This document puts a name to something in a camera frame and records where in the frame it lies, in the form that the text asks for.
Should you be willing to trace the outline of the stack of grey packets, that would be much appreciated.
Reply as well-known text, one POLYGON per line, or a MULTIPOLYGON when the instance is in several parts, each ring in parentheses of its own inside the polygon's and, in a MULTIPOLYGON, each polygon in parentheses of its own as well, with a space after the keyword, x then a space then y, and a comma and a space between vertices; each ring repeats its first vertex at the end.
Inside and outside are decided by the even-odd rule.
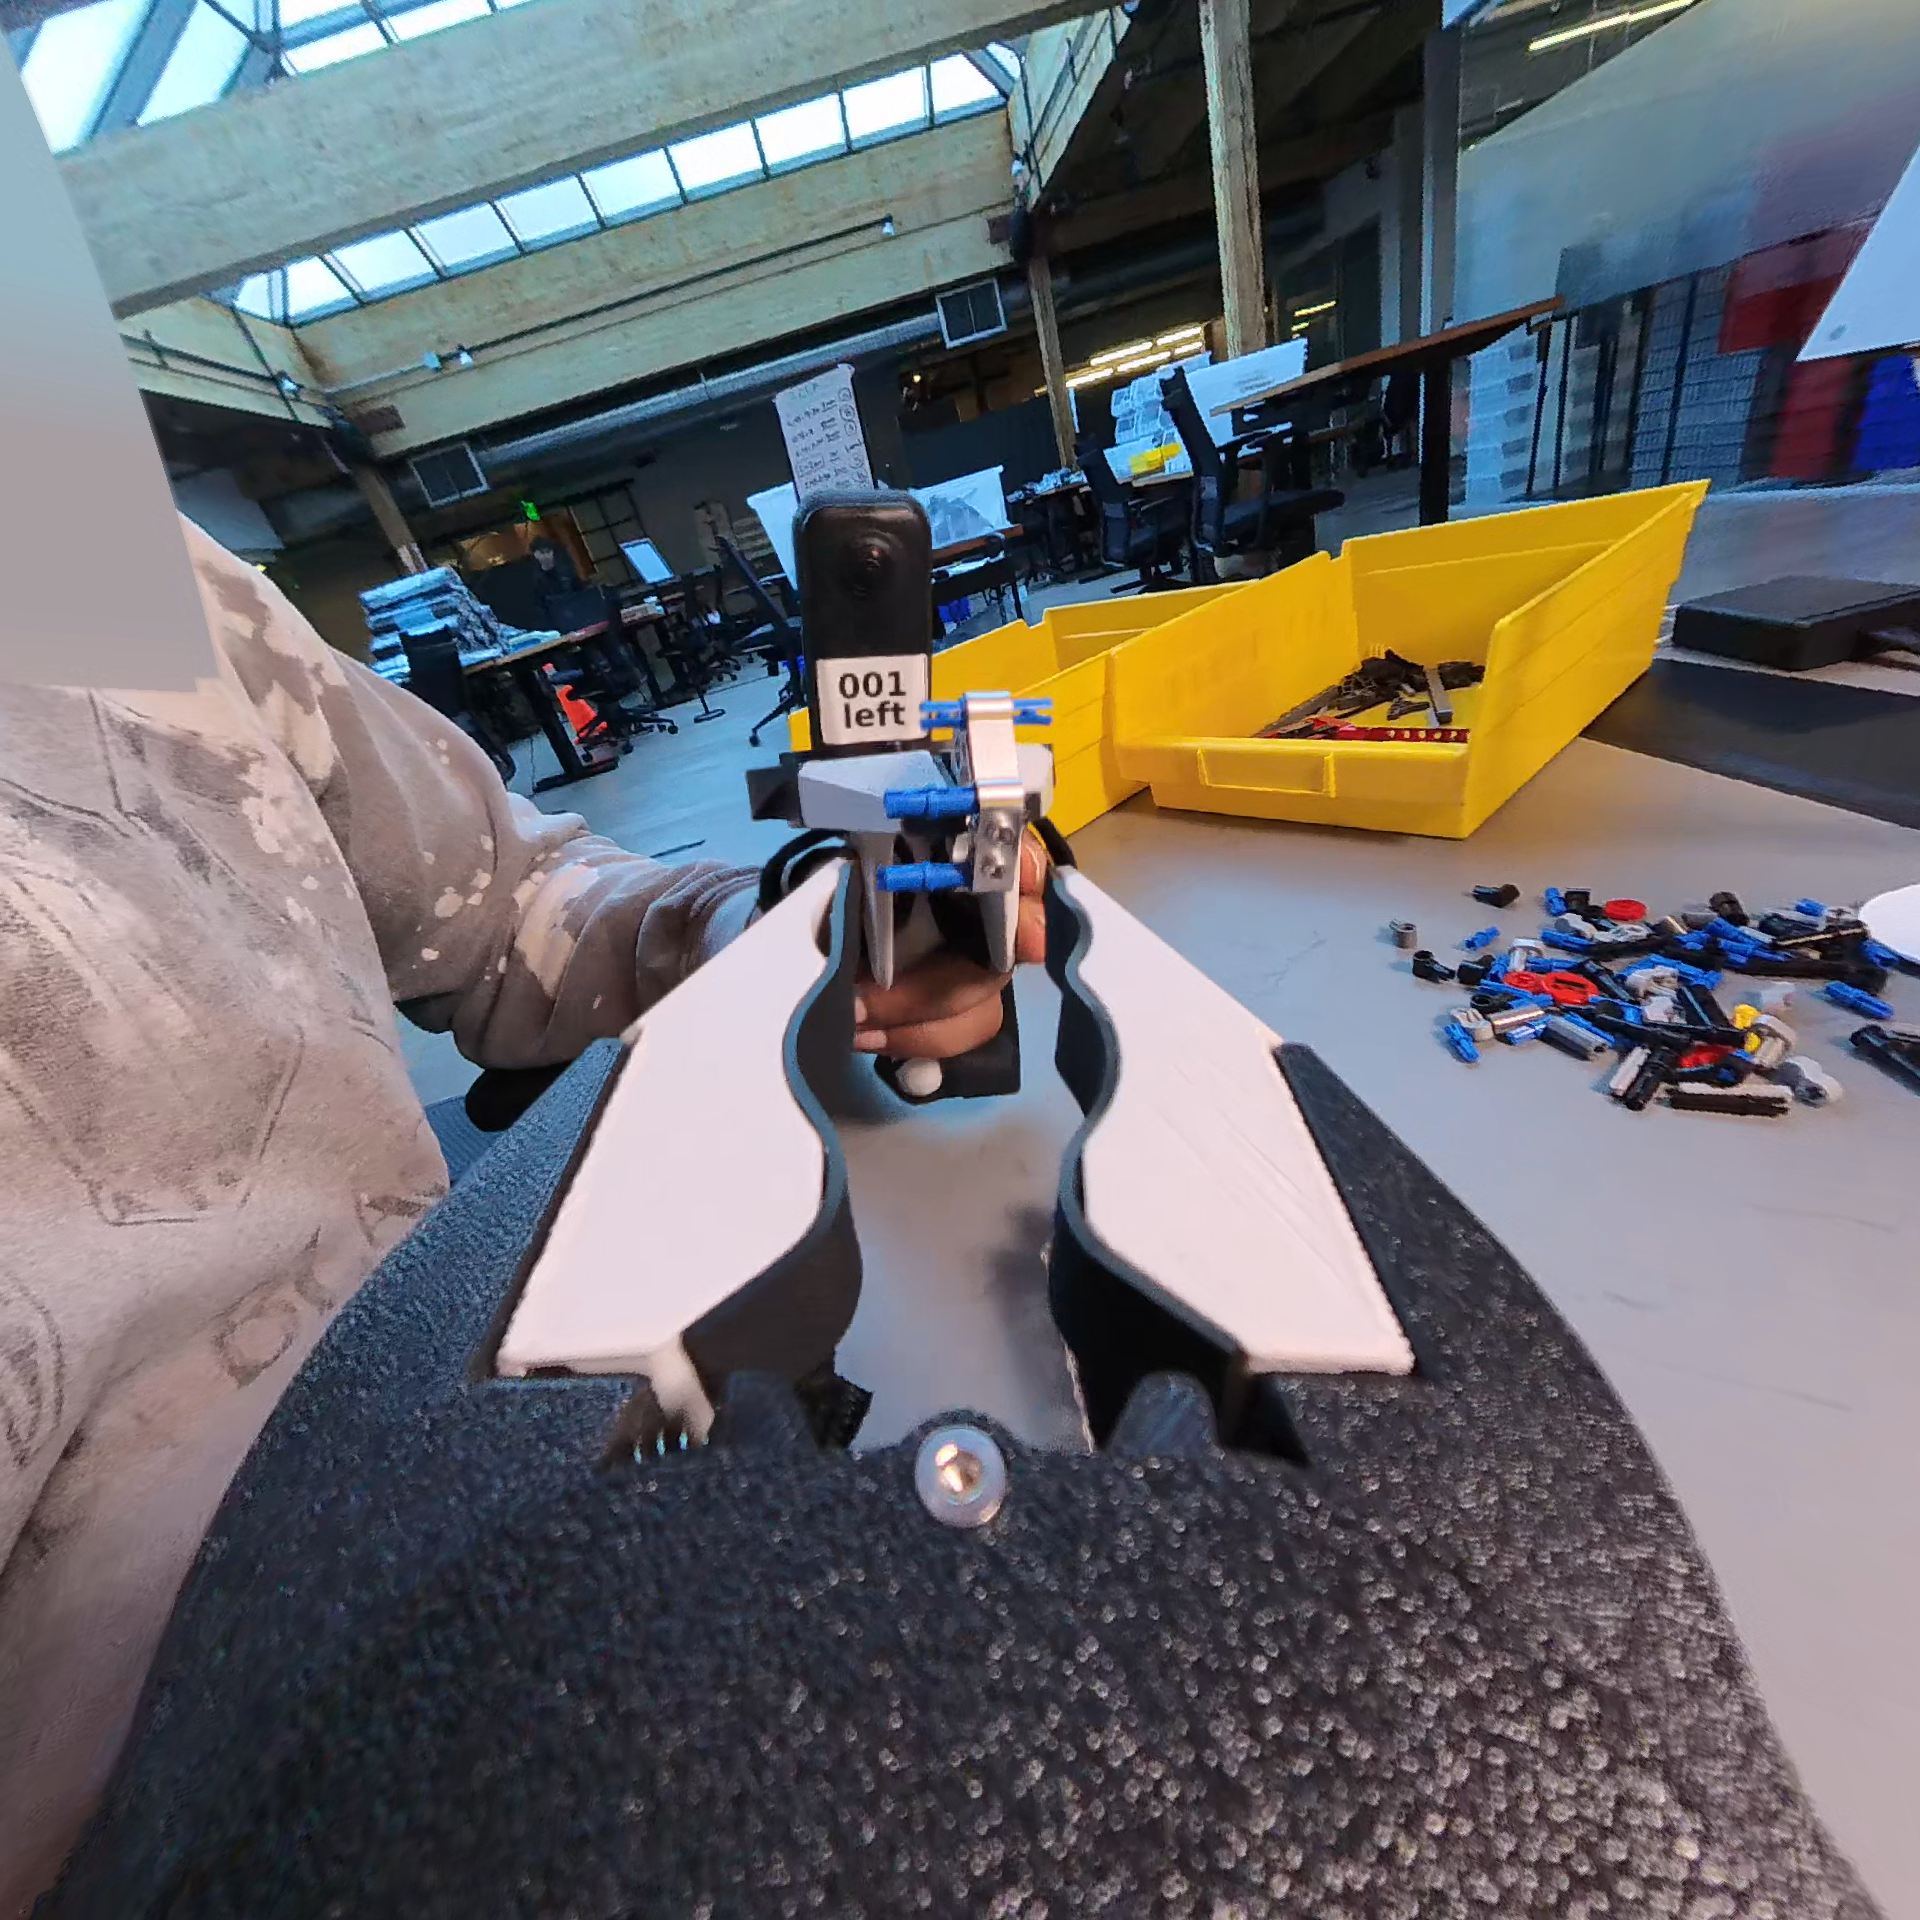
POLYGON ((453 566, 433 566, 360 595, 368 624, 368 661, 393 684, 412 678, 412 648, 453 641, 465 665, 508 648, 497 614, 468 590, 453 566))

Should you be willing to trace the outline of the white flip chart sheet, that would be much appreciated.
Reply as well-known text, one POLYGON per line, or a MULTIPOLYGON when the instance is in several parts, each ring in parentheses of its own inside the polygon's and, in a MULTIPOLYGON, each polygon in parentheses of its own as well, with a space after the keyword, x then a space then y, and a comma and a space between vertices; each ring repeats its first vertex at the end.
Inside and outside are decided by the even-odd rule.
POLYGON ((792 483, 800 499, 875 489, 852 366, 832 366, 782 388, 776 396, 776 412, 792 483))

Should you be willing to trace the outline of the black office chair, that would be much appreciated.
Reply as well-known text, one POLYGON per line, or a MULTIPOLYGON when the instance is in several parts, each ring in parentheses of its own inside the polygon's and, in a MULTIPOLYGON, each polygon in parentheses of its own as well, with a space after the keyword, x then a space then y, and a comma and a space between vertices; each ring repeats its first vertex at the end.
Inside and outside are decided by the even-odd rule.
POLYGON ((744 636, 740 646, 747 653, 761 653, 770 668, 785 673, 782 696, 749 732, 749 745, 761 745, 761 733, 776 723, 805 707, 805 659, 800 624, 785 609, 773 590, 758 577, 749 560, 740 553, 737 542, 726 534, 718 536, 724 555, 724 566, 734 572, 754 606, 754 624, 744 636))
POLYGON ((1190 464, 1190 561, 1203 585, 1248 568, 1283 568, 1317 551, 1318 515, 1346 495, 1312 470, 1312 438, 1293 423, 1229 431, 1214 441, 1189 373, 1161 382, 1168 416, 1190 464))
POLYGON ((1101 557, 1134 568, 1134 592, 1182 587, 1177 572, 1190 529, 1190 477, 1156 477, 1141 486, 1118 477, 1108 448, 1078 437, 1075 453, 1096 495, 1101 557))

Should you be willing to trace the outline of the wooden standing desk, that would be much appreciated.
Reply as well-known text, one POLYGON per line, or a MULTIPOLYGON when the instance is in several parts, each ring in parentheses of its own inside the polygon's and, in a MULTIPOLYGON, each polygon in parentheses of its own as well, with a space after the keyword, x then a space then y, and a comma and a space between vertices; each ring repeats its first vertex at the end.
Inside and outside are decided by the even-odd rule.
POLYGON ((1416 340, 1384 344, 1317 367, 1278 387, 1251 393, 1245 400, 1224 400, 1212 416, 1245 419, 1288 416, 1305 397, 1341 400, 1348 391, 1393 375, 1416 375, 1420 388, 1420 524, 1450 520, 1452 457, 1453 457, 1453 366, 1493 348, 1515 329, 1536 329, 1563 309, 1558 294, 1524 301, 1493 318, 1442 327, 1416 340))

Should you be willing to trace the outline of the pile of mixed toy parts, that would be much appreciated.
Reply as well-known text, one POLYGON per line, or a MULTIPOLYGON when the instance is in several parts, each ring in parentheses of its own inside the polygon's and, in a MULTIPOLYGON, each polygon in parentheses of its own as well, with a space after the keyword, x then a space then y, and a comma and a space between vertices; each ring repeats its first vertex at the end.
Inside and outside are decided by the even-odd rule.
POLYGON ((1547 885, 1540 909, 1536 929, 1500 921, 1452 951, 1398 951, 1410 977, 1450 995, 1433 1033, 1461 1065, 1538 1046, 1593 1071, 1622 1112, 1780 1120, 1841 1103, 1841 1078, 1798 1030, 1835 1014, 1850 1056, 1898 1084, 1850 1035, 1872 1022, 1915 1033, 1890 996, 1915 965, 1866 933, 1857 902, 1716 892, 1658 912, 1547 885))

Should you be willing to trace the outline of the person's left forearm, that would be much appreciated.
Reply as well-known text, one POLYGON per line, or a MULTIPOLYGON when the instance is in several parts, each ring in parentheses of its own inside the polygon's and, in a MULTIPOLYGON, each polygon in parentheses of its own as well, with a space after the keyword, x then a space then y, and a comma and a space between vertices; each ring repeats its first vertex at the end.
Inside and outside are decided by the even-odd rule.
POLYGON ((758 878, 664 864, 514 803, 484 888, 398 937, 398 1008, 484 1070, 563 1065, 621 1035, 753 923, 758 878))

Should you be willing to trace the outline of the black power adapter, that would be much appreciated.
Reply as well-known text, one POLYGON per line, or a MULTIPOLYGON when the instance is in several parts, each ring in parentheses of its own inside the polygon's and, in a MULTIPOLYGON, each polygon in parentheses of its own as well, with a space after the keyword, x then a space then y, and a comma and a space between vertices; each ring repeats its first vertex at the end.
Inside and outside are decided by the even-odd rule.
POLYGON ((1917 653, 1917 585, 1789 575, 1673 613, 1682 652, 1782 672, 1917 653))

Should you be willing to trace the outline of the yellow bin with black parts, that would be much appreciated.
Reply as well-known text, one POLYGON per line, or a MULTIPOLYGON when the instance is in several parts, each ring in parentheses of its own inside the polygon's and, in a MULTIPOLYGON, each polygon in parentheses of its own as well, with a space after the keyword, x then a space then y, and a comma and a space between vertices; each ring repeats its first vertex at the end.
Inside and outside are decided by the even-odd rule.
POLYGON ((1163 808, 1462 838, 1650 665, 1707 483, 1344 542, 1128 640, 1108 742, 1163 808), (1379 655, 1462 661, 1462 741, 1259 732, 1379 655))

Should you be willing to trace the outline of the grey desk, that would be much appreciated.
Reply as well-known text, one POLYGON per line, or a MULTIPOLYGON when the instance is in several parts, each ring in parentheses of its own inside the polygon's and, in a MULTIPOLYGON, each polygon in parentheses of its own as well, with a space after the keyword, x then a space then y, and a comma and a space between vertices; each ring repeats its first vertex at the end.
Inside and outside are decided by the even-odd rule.
POLYGON ((674 1464, 497 1520, 305 1771, 305 1889, 96 1840, 70 1913, 1877 1915, 1609 1383, 1308 1049, 1410 1375, 1252 1375, 1046 1269, 1091 1431, 843 1455, 726 1381, 674 1464))

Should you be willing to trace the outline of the wooden office desk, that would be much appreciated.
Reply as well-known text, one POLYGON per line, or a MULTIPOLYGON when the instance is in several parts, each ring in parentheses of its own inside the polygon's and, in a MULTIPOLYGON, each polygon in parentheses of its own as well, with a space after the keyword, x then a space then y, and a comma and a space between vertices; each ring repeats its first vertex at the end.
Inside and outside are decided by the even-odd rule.
POLYGON ((584 631, 514 633, 500 655, 465 663, 465 691, 478 724, 502 752, 528 741, 525 783, 536 795, 610 775, 643 732, 674 732, 641 696, 634 661, 606 620, 584 631), (608 726, 602 741, 581 747, 552 678, 569 681, 597 707, 608 726))

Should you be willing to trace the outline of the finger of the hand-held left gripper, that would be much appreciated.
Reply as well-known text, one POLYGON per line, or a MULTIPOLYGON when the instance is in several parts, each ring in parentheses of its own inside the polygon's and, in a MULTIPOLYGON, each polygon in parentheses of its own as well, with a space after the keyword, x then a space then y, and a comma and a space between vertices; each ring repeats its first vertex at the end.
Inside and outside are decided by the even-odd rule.
POLYGON ((884 749, 837 759, 812 757, 800 767, 800 820, 809 830, 841 832, 851 838, 860 892, 864 972, 888 987, 897 976, 898 904, 907 897, 874 887, 878 865, 894 862, 946 859, 957 864, 953 841, 969 820, 897 822, 882 812, 890 787, 966 783, 961 752, 884 749))

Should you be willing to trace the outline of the heap of black toy parts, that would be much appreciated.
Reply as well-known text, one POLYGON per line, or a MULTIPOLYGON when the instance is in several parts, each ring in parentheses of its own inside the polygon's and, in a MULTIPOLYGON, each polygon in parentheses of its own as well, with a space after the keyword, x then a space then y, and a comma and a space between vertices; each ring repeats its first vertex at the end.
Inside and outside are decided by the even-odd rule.
POLYGON ((1254 739, 1310 741, 1302 732, 1315 717, 1468 729, 1466 719, 1475 709, 1472 693, 1483 684, 1483 673, 1485 668, 1477 661, 1413 663, 1393 652, 1366 655, 1344 678, 1283 710, 1254 739))

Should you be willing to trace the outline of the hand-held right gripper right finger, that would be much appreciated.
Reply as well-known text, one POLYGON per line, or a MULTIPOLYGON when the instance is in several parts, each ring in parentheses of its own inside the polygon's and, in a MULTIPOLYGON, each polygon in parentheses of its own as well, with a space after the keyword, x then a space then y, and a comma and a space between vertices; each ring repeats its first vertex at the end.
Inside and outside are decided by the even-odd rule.
POLYGON ((1050 878, 1046 972, 1084 1112, 1064 1220, 1093 1262, 1252 1375, 1410 1375, 1280 1035, 1081 871, 1050 878))

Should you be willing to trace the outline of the person in grey hoodie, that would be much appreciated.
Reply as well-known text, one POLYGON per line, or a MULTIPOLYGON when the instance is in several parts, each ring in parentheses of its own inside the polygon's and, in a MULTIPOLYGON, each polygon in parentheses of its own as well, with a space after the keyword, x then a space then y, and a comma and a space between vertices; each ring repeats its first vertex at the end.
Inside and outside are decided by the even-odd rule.
POLYGON ((514 803, 181 525, 214 678, 5 691, 2 1896, 106 1787, 225 1491, 448 1189, 388 967, 514 803))

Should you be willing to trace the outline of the yellow plastic bin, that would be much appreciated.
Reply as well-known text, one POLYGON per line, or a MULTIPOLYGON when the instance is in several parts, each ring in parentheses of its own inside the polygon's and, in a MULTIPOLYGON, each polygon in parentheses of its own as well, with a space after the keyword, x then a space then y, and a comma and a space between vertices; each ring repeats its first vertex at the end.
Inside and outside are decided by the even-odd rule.
POLYGON ((1050 701, 1050 726, 1020 726, 1017 739, 1050 747, 1046 816, 1064 833, 1078 832, 1141 789, 1141 782, 1128 782, 1115 747, 1106 742, 1118 648, 1168 621, 1182 631, 1189 617, 1228 606, 1252 587, 1224 582, 1056 606, 1037 624, 1014 620, 955 645, 929 641, 922 646, 929 696, 957 701, 971 691, 1009 691, 1017 700, 1050 701))

